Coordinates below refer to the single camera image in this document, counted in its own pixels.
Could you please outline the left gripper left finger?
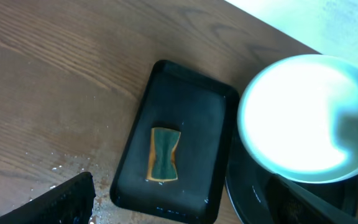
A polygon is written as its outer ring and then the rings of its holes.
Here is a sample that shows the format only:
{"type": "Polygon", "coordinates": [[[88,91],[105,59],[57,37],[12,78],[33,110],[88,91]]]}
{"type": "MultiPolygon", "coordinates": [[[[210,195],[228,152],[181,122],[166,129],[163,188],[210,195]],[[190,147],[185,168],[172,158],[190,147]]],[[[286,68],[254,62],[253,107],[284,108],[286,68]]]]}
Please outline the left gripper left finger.
{"type": "Polygon", "coordinates": [[[93,176],[82,172],[0,217],[0,224],[88,224],[95,198],[93,176]]]}

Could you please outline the mint plate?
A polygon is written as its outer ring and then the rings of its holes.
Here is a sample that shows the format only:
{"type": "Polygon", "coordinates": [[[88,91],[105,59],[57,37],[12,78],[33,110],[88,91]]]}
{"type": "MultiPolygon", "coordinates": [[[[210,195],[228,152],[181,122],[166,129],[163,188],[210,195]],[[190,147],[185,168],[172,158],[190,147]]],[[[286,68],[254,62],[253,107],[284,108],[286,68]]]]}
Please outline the mint plate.
{"type": "Polygon", "coordinates": [[[258,73],[237,113],[256,163],[309,184],[358,175],[358,67],[337,57],[297,55],[258,73]]]}

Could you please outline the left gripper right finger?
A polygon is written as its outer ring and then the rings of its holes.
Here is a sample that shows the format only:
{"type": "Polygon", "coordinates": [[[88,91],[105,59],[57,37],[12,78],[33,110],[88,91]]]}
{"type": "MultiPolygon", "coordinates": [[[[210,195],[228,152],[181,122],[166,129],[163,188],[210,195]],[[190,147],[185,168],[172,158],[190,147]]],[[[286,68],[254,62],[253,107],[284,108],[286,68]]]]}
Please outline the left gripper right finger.
{"type": "Polygon", "coordinates": [[[274,223],[358,224],[357,218],[277,175],[268,180],[265,197],[274,223]]]}

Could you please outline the orange green sponge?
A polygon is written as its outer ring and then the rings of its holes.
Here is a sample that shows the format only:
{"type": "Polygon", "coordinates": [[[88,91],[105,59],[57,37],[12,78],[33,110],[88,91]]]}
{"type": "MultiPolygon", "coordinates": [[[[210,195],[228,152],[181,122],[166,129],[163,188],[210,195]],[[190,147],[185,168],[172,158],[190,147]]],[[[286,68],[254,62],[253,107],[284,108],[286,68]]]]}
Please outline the orange green sponge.
{"type": "Polygon", "coordinates": [[[154,182],[171,182],[178,179],[175,151],[181,132],[154,127],[151,129],[150,152],[146,179],[154,182]]]}

